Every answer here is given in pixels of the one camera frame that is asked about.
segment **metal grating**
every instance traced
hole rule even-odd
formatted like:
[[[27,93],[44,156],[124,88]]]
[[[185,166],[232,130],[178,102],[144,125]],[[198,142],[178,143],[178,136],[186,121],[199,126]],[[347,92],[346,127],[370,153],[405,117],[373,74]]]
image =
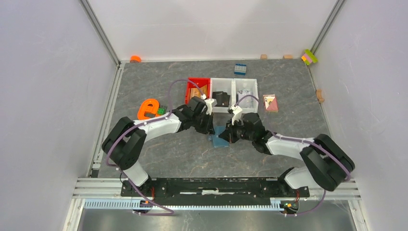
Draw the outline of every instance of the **metal grating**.
[[[84,208],[93,209],[140,209],[140,200],[132,199],[87,199]]]
[[[145,207],[140,206],[139,199],[86,199],[84,208],[87,209],[160,209],[158,207]],[[207,205],[207,206],[178,206],[169,205],[167,208],[173,210],[219,210],[219,211],[239,211],[239,210],[252,210],[252,211],[283,211],[279,208],[280,200],[271,200],[271,205]]]

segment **white bin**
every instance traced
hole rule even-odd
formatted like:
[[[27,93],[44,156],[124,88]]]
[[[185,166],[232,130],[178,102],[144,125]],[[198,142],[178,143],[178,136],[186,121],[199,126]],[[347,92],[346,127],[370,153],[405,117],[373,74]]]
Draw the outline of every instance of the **white bin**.
[[[235,102],[238,101],[236,93],[241,91],[241,90],[250,90],[252,92],[252,95],[255,96],[259,100],[258,96],[258,83],[256,79],[249,79],[249,78],[235,78],[235,94],[234,94],[234,99]],[[249,112],[258,112],[258,102],[253,99],[252,97],[246,97],[244,101],[247,101],[247,104],[249,104],[247,107],[245,105],[239,105],[242,108],[242,113],[249,113]]]
[[[235,104],[235,84],[233,78],[211,78],[211,98],[214,91],[223,91],[230,95],[229,98],[229,107],[232,104]],[[213,112],[215,113],[228,113],[229,107],[213,107]]]

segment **plastic storage bin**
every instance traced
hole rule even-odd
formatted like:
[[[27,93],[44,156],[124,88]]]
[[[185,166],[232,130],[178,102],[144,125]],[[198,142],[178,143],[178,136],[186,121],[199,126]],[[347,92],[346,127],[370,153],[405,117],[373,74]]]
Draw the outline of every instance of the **plastic storage bin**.
[[[249,78],[235,78],[234,79],[235,85],[235,102],[238,101],[237,92],[241,90],[250,90],[252,95],[255,96],[259,100],[258,96],[258,83],[256,79],[249,79]],[[246,97],[243,104],[239,104],[242,108],[242,113],[249,113],[249,112],[258,112],[258,102],[253,99],[252,97]]]
[[[228,107],[213,107],[213,112],[215,113],[228,113],[228,108],[235,104],[235,84],[233,78],[211,78],[211,95],[214,91],[223,91],[226,92],[229,97],[229,105]]]
[[[199,88],[202,88],[202,87],[204,87],[205,85],[208,85],[208,86],[207,86],[207,92],[204,92],[204,94],[206,94],[208,98],[211,98],[212,91],[211,91],[211,79],[210,79],[210,78],[195,78],[195,77],[189,77],[188,79],[191,80],[191,81],[193,81],[194,83],[196,83]],[[185,102],[186,104],[188,104],[188,102],[190,101],[190,91],[191,91],[191,88],[195,88],[195,86],[194,86],[192,83],[187,82],[186,98],[185,98],[185,100],[184,100],[184,102]]]

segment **black object in bin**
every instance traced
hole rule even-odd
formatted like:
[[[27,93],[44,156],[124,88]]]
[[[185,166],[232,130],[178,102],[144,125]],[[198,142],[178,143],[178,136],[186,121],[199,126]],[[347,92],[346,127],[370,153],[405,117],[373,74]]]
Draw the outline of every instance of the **black object in bin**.
[[[214,91],[213,99],[217,101],[216,107],[229,107],[230,95],[223,91]]]

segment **blue lego brick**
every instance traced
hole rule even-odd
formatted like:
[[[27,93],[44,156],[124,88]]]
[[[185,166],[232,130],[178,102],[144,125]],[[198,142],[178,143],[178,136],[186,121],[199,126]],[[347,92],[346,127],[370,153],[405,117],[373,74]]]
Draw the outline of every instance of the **blue lego brick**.
[[[235,68],[234,68],[234,74],[244,76],[246,74],[246,65],[245,64],[236,64]]]

